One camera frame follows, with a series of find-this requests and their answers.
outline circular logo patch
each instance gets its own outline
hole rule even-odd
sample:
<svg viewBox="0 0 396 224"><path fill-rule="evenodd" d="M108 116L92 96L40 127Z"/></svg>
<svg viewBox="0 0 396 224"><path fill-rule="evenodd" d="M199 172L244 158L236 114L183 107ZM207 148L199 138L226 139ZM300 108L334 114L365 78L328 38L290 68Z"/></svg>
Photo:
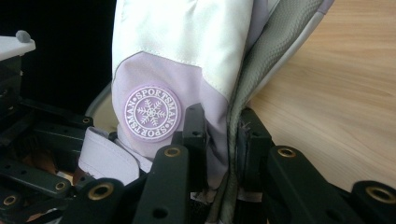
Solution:
<svg viewBox="0 0 396 224"><path fill-rule="evenodd" d="M171 91L159 86L145 86L128 98L125 118L134 136L158 142L177 128L179 109L179 102Z"/></svg>

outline white plastic piece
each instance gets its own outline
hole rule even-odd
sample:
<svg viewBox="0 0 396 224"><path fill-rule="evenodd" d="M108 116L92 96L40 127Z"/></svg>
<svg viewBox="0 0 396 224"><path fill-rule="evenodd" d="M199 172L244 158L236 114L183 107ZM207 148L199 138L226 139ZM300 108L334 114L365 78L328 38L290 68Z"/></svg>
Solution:
<svg viewBox="0 0 396 224"><path fill-rule="evenodd" d="M35 41L21 43L14 36L0 36L0 61L22 55L35 49Z"/></svg>

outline gray fabric strap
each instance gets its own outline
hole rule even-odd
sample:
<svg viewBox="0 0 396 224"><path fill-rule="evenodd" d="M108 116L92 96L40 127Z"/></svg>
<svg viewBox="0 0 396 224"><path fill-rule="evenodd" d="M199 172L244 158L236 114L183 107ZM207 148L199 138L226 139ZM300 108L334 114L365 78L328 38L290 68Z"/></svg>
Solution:
<svg viewBox="0 0 396 224"><path fill-rule="evenodd" d="M241 111L248 99L276 62L300 35L320 7L322 0L281 0L263 34L244 60L228 117L230 173L221 205L220 219L233 223L237 196L235 173L236 133Z"/></svg>

